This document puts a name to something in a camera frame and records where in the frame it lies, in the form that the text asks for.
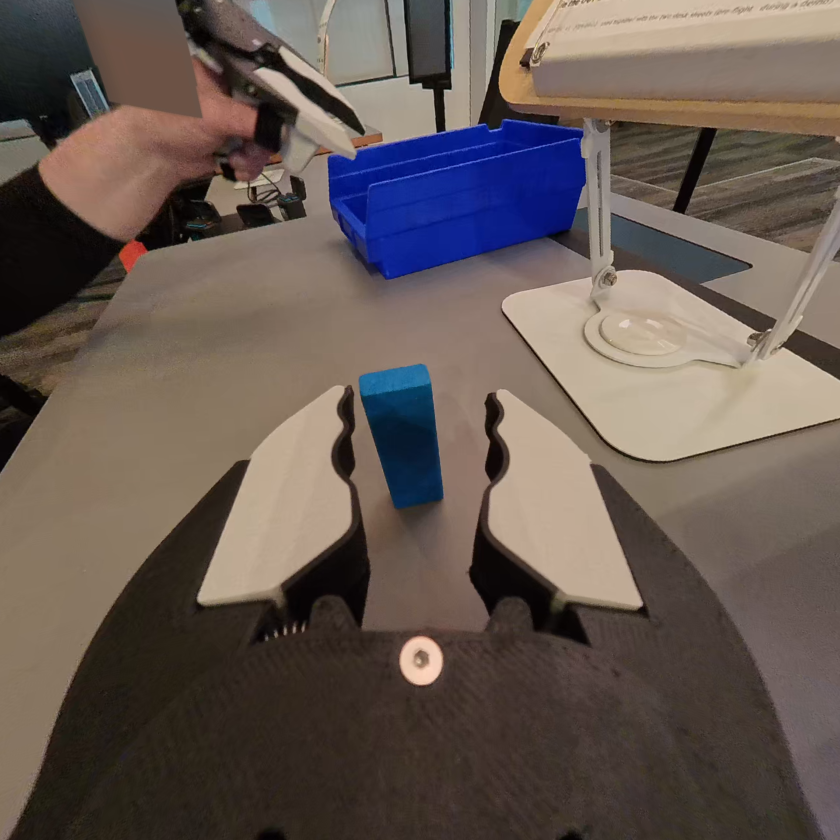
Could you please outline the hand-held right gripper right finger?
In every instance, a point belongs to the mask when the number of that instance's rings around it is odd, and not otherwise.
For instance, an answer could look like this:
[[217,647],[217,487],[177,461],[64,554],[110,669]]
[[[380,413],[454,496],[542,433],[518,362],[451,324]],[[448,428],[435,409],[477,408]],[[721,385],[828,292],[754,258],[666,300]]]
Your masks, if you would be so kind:
[[534,623],[561,623],[575,608],[644,616],[591,458],[505,389],[486,397],[485,433],[469,580],[487,614],[518,599]]

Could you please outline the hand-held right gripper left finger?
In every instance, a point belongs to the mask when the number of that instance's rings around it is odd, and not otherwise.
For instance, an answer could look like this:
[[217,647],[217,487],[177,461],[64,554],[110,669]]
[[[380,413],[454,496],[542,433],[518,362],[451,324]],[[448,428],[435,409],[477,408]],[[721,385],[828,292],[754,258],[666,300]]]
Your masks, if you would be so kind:
[[370,560],[355,468],[354,391],[336,385],[256,448],[198,593],[203,607],[272,604],[291,626],[342,599],[364,618]]

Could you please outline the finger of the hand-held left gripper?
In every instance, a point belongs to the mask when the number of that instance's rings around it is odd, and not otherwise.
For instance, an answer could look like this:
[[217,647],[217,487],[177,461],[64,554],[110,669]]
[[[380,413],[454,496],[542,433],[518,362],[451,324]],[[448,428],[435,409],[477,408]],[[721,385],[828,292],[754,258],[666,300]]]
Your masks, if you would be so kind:
[[320,151],[354,160],[354,137],[364,133],[357,112],[338,89],[285,46],[254,54],[258,89],[281,112],[279,155],[290,174],[300,174]]

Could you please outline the blue wooden block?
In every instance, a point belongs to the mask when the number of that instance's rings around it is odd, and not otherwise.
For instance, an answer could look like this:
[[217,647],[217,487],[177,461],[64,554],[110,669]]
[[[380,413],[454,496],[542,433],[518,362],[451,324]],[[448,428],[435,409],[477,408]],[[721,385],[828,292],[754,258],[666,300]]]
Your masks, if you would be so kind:
[[444,498],[432,382],[425,364],[363,374],[360,398],[396,509]]

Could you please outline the blue plastic bin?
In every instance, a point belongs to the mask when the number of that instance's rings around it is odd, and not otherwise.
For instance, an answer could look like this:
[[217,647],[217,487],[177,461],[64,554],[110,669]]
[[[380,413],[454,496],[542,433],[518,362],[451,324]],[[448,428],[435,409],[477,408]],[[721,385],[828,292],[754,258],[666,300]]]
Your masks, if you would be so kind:
[[328,158],[344,236],[388,280],[564,232],[585,185],[581,129],[503,120]]

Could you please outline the person's left forearm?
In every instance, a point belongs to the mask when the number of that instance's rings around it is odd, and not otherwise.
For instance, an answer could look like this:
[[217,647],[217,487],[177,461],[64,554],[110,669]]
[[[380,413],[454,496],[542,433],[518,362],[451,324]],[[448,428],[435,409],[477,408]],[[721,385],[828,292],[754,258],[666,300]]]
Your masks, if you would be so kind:
[[68,303],[125,244],[60,201],[39,164],[2,184],[2,337]]

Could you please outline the person's left hand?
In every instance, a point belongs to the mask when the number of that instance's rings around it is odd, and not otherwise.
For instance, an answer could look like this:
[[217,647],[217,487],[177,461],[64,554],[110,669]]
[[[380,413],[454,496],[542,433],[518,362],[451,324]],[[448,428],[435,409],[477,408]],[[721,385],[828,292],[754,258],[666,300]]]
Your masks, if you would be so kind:
[[80,195],[67,204],[91,226],[129,241],[186,181],[215,173],[217,154],[228,153],[234,178],[262,172],[271,153],[256,142],[257,110],[232,99],[220,76],[192,59],[199,118],[120,106],[76,134],[70,173]]

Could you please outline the black monitor on pole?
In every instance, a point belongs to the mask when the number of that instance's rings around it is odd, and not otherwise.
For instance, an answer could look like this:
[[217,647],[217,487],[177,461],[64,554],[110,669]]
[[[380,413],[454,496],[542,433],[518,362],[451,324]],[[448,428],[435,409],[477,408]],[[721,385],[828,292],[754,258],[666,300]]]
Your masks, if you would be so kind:
[[434,96],[437,133],[446,131],[445,93],[452,89],[450,1],[404,1],[408,78]]

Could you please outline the white document stand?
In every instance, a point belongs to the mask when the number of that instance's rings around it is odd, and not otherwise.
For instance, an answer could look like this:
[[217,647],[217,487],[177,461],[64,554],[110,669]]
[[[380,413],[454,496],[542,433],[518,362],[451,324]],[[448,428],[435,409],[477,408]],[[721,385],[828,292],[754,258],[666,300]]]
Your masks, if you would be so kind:
[[549,37],[559,2],[533,2],[502,60],[520,112],[583,119],[590,268],[521,291],[504,315],[601,438],[668,463],[833,423],[838,380],[784,346],[838,252],[838,198],[791,301],[750,327],[649,270],[616,269],[614,121],[838,134],[838,35],[722,37],[713,27]]

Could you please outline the black table leg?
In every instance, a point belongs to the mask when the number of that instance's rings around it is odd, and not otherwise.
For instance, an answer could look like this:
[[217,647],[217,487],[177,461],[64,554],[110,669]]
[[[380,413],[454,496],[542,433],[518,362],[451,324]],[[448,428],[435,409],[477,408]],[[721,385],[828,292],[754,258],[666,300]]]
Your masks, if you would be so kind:
[[717,133],[718,129],[716,128],[703,128],[698,132],[672,207],[674,213],[686,213]]

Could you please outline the printed instruction sheet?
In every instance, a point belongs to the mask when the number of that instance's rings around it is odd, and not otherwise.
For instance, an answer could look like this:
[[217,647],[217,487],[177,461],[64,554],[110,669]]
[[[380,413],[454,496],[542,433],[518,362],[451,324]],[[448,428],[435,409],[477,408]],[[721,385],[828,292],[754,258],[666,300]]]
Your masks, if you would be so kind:
[[838,2],[559,2],[543,30],[549,37],[603,38],[713,27],[726,40],[838,35]]

